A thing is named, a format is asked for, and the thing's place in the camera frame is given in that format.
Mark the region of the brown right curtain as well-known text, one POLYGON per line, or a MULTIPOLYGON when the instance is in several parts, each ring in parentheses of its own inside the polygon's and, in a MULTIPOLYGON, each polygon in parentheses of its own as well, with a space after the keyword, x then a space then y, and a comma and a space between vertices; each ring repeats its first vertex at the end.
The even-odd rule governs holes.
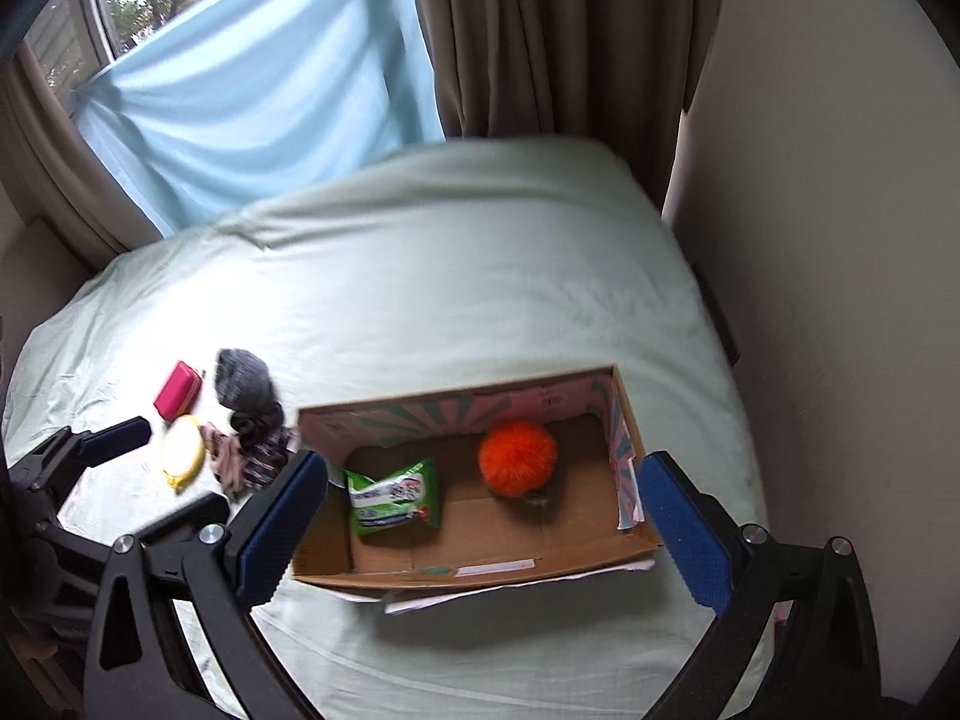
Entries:
POLYGON ((449 138, 586 137, 654 205, 721 0, 415 0, 449 138))

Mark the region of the cardboard box pink lining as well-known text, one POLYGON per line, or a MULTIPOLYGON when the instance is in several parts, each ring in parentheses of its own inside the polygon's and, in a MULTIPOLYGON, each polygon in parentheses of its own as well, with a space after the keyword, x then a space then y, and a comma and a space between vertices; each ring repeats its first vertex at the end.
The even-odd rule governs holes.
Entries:
POLYGON ((420 606, 444 596, 633 571, 659 551, 638 489, 640 429, 619 369, 596 367, 385 400, 311 406, 302 444, 327 461, 331 490, 293 557, 293 575, 331 592, 420 606), (495 496, 478 445, 500 422, 542 424, 555 473, 527 497, 495 496), (345 470, 381 479, 432 458, 441 527, 356 536, 345 470))

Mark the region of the pink beige scrunchie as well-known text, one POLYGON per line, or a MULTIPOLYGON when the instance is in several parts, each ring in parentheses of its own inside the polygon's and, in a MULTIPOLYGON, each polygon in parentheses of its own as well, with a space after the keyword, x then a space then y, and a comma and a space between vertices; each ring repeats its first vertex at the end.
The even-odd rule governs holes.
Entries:
POLYGON ((225 434, 205 424, 200 428, 203 447, 210 457, 213 475, 229 499, 239 499, 245 491, 244 457, 235 434, 225 434))

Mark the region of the yellow rimmed white round pad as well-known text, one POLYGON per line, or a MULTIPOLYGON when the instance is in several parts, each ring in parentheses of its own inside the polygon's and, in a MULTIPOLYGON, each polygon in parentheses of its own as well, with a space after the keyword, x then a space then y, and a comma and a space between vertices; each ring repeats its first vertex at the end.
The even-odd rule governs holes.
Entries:
POLYGON ((161 442, 164 479, 174 493, 181 494, 194 483, 205 454, 200 422, 192 415, 174 419, 161 442))

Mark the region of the grey fluffy ear muff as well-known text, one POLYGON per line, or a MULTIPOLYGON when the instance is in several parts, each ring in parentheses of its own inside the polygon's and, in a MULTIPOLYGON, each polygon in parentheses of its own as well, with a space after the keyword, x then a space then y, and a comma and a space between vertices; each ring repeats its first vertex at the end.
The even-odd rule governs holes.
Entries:
POLYGON ((263 413, 277 399, 267 364, 241 348, 222 349, 218 353, 215 394, 224 408, 243 413, 263 413))

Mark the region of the black patterned scrunchie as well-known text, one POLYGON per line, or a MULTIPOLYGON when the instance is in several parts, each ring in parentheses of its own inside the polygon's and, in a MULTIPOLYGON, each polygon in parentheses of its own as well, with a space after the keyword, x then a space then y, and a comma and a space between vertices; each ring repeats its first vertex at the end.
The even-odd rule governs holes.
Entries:
POLYGON ((249 489, 267 488, 290 461, 295 433, 279 427, 263 436, 239 436, 241 478, 249 489))

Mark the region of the brown curtain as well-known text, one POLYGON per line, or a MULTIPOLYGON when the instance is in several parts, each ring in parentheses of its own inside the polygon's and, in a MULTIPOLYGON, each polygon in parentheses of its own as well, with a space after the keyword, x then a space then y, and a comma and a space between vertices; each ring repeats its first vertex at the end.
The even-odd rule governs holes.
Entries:
POLYGON ((654 205, 721 0, 415 0, 449 138, 586 137, 654 205))
POLYGON ((83 140, 28 44, 2 67, 2 185, 26 223, 46 223, 91 270, 161 239, 83 140))

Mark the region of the light blue hanging cloth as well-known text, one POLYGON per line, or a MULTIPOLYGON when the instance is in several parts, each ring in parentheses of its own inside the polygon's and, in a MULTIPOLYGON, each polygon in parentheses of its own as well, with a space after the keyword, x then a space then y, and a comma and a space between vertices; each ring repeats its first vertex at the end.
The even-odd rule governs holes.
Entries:
POLYGON ((165 236, 443 137, 415 0, 203 0, 73 109, 165 236))

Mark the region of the dark black scrunchie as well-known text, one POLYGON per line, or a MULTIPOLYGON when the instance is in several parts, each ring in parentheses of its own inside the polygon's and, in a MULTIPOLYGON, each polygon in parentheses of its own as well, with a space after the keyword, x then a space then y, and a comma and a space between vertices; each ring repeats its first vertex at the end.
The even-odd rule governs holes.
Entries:
POLYGON ((285 426, 285 413, 278 401, 274 401, 263 411, 233 411, 229 426, 235 431, 239 445, 249 449, 281 431, 285 426))

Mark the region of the brown left curtain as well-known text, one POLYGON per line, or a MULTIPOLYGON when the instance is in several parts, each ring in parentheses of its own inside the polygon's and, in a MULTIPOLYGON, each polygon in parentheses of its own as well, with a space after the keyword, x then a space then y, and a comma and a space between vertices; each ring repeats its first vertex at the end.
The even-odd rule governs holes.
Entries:
POLYGON ((161 239, 83 140, 28 44, 2 67, 2 185, 26 223, 46 223, 91 270, 161 239))

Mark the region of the pink zip pouch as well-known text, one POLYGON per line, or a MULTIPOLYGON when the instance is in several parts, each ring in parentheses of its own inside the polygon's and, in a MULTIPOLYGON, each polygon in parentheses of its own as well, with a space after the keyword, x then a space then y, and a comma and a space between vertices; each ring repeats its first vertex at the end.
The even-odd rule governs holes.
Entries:
POLYGON ((176 366, 172 367, 171 374, 167 376, 166 382, 153 400, 156 413, 164 422, 176 421, 185 413, 189 413, 202 388, 202 383, 203 377, 199 371, 195 371, 194 367, 189 366, 187 362, 176 362, 176 366))

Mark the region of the light green bed sheet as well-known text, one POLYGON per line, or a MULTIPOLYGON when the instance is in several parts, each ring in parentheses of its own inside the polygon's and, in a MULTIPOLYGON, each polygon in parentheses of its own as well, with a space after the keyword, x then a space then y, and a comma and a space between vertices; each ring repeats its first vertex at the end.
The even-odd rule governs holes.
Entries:
MULTIPOLYGON (((594 143, 407 149, 122 255, 31 333, 8 458, 149 415, 176 362, 224 348, 267 362, 288 413, 615 366, 646 447, 740 522, 765 514, 692 271, 594 143)), ((669 561, 402 616, 285 580, 254 617, 331 718, 638 718, 711 619, 669 561)))

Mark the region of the green wet wipes pack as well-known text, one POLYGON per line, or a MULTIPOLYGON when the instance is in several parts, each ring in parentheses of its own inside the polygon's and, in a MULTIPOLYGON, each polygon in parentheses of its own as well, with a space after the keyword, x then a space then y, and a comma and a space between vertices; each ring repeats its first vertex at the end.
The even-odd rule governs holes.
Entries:
POLYGON ((413 522, 441 527, 439 476, 432 458, 381 479, 345 470, 345 481, 356 536, 375 535, 413 522))

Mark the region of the orange fluffy pompom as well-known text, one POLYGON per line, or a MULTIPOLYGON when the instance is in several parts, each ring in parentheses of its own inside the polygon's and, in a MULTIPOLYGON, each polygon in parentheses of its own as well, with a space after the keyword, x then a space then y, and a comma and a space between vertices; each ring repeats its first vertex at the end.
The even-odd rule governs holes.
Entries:
POLYGON ((558 445, 542 424, 500 422, 478 445, 478 470, 495 496, 521 499, 540 491, 555 473, 558 445))

